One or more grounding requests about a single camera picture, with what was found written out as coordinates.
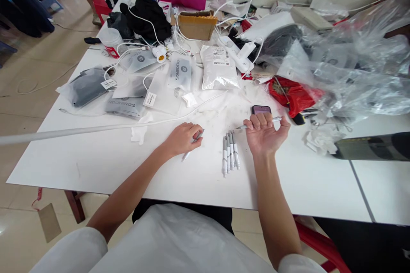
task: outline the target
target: white pipe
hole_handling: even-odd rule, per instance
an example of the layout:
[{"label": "white pipe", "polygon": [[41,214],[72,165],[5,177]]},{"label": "white pipe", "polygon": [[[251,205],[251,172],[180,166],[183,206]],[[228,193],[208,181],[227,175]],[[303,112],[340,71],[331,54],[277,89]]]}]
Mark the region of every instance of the white pipe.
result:
[{"label": "white pipe", "polygon": [[149,122],[149,123],[135,123],[135,124],[125,124],[125,125],[109,125],[109,126],[97,126],[97,127],[89,127],[89,128],[74,128],[74,129],[64,129],[64,130],[56,130],[56,131],[46,131],[46,132],[37,132],[32,134],[18,134],[18,135],[11,135],[11,136],[0,136],[0,146],[2,145],[10,145],[10,144],[17,144],[17,143],[26,143],[31,141],[38,141],[41,139],[52,139],[56,137],[65,137],[69,135],[75,134],[84,134],[84,133],[91,133],[91,132],[98,132],[98,131],[106,131],[106,130],[114,130],[114,129],[122,129],[122,128],[132,128],[132,127],[145,127],[145,126],[152,126],[156,124],[162,124],[165,122],[172,122],[175,120],[183,119],[187,116],[190,116],[196,110],[199,109],[205,103],[222,96],[228,90],[224,91],[221,94],[218,94],[203,103],[201,103],[198,107],[193,109],[190,113],[174,118],[174,119],[165,119],[158,122]]}]

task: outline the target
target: hand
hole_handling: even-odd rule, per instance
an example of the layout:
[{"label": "hand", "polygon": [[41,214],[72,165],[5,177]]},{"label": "hand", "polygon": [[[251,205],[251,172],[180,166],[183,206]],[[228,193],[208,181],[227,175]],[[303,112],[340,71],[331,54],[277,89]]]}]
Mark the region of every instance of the hand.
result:
[{"label": "hand", "polygon": [[287,138],[290,124],[282,117],[281,127],[276,130],[273,127],[271,113],[252,114],[249,119],[245,119],[243,124],[246,129],[246,138],[252,154],[255,155],[274,155],[282,143]]},{"label": "hand", "polygon": [[191,142],[202,132],[203,129],[199,125],[182,123],[171,132],[170,136],[159,146],[159,149],[169,158],[192,151],[201,146],[202,138],[199,138],[195,143]]}]

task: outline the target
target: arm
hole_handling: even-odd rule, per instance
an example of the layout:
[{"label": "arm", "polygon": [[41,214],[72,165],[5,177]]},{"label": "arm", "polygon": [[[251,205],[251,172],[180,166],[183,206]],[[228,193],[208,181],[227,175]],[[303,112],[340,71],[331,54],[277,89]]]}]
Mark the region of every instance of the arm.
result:
[{"label": "arm", "polygon": [[191,143],[198,132],[202,132],[201,126],[192,123],[176,127],[165,142],[101,205],[87,226],[97,229],[108,243],[117,228],[138,205],[157,170],[170,158],[201,146],[202,138]]},{"label": "arm", "polygon": [[258,183],[258,210],[269,259],[277,270],[283,257],[302,254],[298,230],[283,194],[275,154],[287,138],[290,124],[282,118],[275,130],[270,113],[244,120]]}]

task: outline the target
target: white sleeve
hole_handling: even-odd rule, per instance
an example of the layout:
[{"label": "white sleeve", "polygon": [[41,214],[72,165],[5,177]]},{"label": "white sleeve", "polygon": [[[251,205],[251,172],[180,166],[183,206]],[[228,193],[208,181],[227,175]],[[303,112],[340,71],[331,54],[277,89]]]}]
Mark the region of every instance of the white sleeve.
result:
[{"label": "white sleeve", "polygon": [[84,227],[58,241],[30,273],[88,273],[107,251],[103,235]]},{"label": "white sleeve", "polygon": [[278,273],[326,273],[326,271],[306,256],[290,254],[282,258]]}]

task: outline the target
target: white table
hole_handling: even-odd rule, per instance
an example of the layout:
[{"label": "white table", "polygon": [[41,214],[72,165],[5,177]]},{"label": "white table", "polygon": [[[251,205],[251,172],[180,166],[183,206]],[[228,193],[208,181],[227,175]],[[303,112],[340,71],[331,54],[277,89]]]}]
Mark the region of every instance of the white table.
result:
[{"label": "white table", "polygon": [[[410,114],[372,116],[354,126],[347,137],[365,137],[410,131]],[[352,161],[374,222],[410,225],[410,163]]]},{"label": "white table", "polygon": [[[71,78],[96,64],[106,66],[111,63],[114,59],[106,58],[96,50],[88,50]],[[196,69],[198,91],[195,95],[213,97],[218,94],[217,91],[204,93],[199,90],[203,70]],[[248,96],[255,96],[252,95],[255,91],[252,82],[245,81],[244,84]],[[237,135],[241,170],[233,171],[226,179],[221,172],[223,135],[250,116],[252,105],[269,105],[274,116],[284,113],[282,107],[266,94],[256,95],[249,102],[238,92],[228,92],[202,106],[184,120],[205,128],[201,148],[192,152],[184,163],[181,163],[181,157],[175,157],[162,166],[144,197],[257,209],[256,179],[244,132]],[[68,101],[61,96],[39,132],[133,122],[111,115],[77,117],[62,113],[60,108],[69,108]],[[171,118],[161,112],[151,112],[155,121]],[[185,106],[180,110],[180,114],[188,112]],[[7,183],[111,194],[181,122],[148,127],[142,146],[130,141],[130,129],[32,142]],[[277,153],[281,185],[292,213],[371,222],[349,161],[321,157],[308,149],[302,141],[307,129],[293,126]]]}]

